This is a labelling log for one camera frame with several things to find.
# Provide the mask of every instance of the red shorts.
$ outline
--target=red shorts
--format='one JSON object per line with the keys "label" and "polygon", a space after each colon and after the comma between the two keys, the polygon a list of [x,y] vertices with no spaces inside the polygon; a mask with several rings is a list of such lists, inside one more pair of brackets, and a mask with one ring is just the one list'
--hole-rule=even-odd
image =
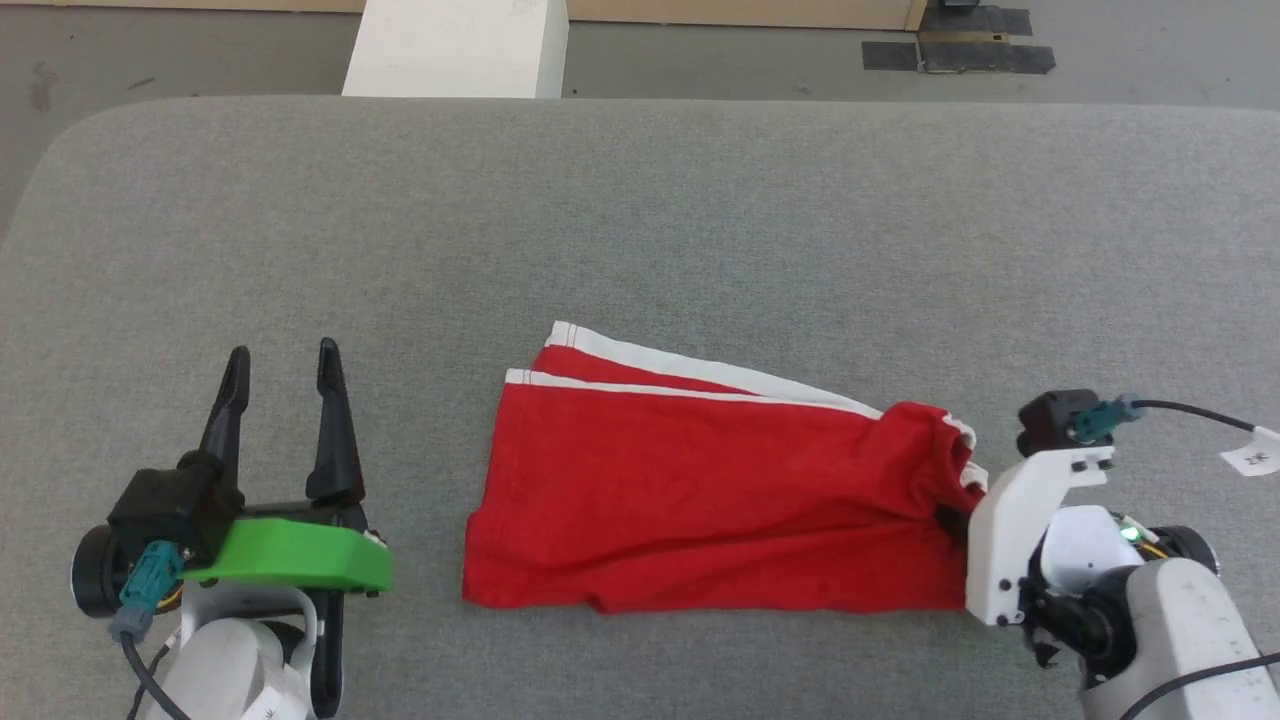
{"label": "red shorts", "polygon": [[964,610],[973,433],[556,323],[508,370],[462,594],[602,612]]}

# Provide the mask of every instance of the gray fabric surface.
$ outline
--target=gray fabric surface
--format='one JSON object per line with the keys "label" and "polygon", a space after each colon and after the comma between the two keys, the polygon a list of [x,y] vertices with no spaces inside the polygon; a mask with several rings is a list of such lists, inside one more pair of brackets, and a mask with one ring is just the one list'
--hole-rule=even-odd
{"label": "gray fabric surface", "polygon": [[[343,716],[1074,717],[1070,662],[1041,671],[961,614],[463,605],[502,372],[567,319],[946,406],[993,471],[1048,388],[1276,424],[1276,137],[1274,113],[1046,105],[260,97],[90,119],[0,249],[3,714],[123,714],[129,670],[65,591],[81,533],[198,439],[237,343],[242,488],[301,497],[332,334],[397,553],[396,592],[349,605]],[[1280,486],[1216,457],[1243,441],[1157,413],[1082,497],[1202,530],[1276,650]]]}

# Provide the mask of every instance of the cable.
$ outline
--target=cable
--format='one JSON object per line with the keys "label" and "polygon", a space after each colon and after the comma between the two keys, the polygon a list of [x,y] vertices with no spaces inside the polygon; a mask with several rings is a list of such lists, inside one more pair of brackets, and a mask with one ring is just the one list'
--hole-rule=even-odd
{"label": "cable", "polygon": [[120,635],[120,647],[124,648],[124,659],[129,661],[129,667],[133,667],[133,674],[138,676],[138,682],[142,683],[142,688],[151,693],[151,697],[156,701],[156,705],[161,710],[169,714],[173,720],[191,720],[178,703],[173,701],[160,683],[156,682],[155,675],[147,669],[147,665],[142,662],[142,657],[138,656],[138,646],[133,643],[133,635],[129,633],[123,633]]}
{"label": "cable", "polygon": [[[151,659],[151,665],[147,665],[147,674],[150,674],[152,678],[156,674],[156,669],[160,667],[160,659],[163,659],[165,655],[169,655],[169,643],[161,646],[160,650],[156,652],[156,656]],[[142,708],[142,698],[146,697],[146,694],[147,694],[147,688],[140,684],[138,691],[133,693],[133,705],[129,706],[129,714],[124,716],[124,720],[137,720],[138,710]]]}
{"label": "cable", "polygon": [[1169,560],[1167,552],[1160,550],[1158,547],[1151,544],[1149,542],[1140,543],[1138,547],[1146,550],[1147,552],[1155,555],[1156,557],[1160,557],[1161,560]]}
{"label": "cable", "polygon": [[1222,423],[1224,425],[1231,425],[1233,428],[1239,428],[1247,433],[1252,433],[1253,428],[1257,425],[1252,423],[1245,423],[1230,415],[1224,415],[1221,413],[1215,413],[1212,410],[1204,410],[1203,407],[1197,407],[1194,405],[1187,405],[1185,402],[1169,402],[1167,400],[1134,400],[1133,407],[1160,407],[1164,410],[1178,410],[1179,413],[1187,413],[1190,415],[1199,415],[1207,420],[1213,420],[1216,423]]}
{"label": "cable", "polygon": [[169,597],[161,600],[160,603],[156,605],[156,612],[164,612],[166,610],[170,610],[172,607],[177,607],[177,605],[174,603],[179,602],[180,600],[182,600],[182,584],[179,584],[178,589],[173,591],[169,594]]}
{"label": "cable", "polygon": [[1239,673],[1240,670],[1253,670],[1254,667],[1265,667],[1267,665],[1274,665],[1276,662],[1280,662],[1280,652],[1272,652],[1271,655],[1263,655],[1261,657],[1253,657],[1249,660],[1240,660],[1238,662],[1228,662],[1226,665],[1217,665],[1216,667],[1206,667],[1203,670],[1188,673],[1181,678],[1174,678],[1167,683],[1156,685],[1156,689],[1138,698],[1138,702],[1133,703],[1133,707],[1126,710],[1125,714],[1120,716],[1120,720],[1134,720],[1135,717],[1138,717],[1138,714],[1142,712],[1143,710],[1147,710],[1147,707],[1149,707],[1151,703],[1197,680],[1216,678],[1219,675],[1226,675],[1229,673]]}

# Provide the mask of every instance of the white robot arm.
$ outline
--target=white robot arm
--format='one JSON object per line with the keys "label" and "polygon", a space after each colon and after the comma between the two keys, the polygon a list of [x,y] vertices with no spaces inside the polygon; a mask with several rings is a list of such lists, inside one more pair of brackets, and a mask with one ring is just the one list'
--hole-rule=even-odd
{"label": "white robot arm", "polygon": [[1198,534],[1117,523],[1100,506],[1061,507],[1070,489],[1106,483],[1111,428],[1140,416],[1112,407],[1097,428],[1088,415],[1080,423],[1108,405],[1068,391],[1019,414],[1028,457],[970,520],[968,610],[988,625],[1020,625],[1041,665],[1059,644],[1078,653],[1088,720],[1280,719],[1265,667],[1280,655],[1260,656]]}

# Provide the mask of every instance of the white pillar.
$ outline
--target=white pillar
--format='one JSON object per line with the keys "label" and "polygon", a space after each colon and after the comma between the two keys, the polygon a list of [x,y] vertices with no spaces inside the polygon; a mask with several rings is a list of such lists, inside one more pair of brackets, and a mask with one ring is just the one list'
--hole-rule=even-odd
{"label": "white pillar", "polygon": [[564,0],[366,0],[343,95],[559,97]]}

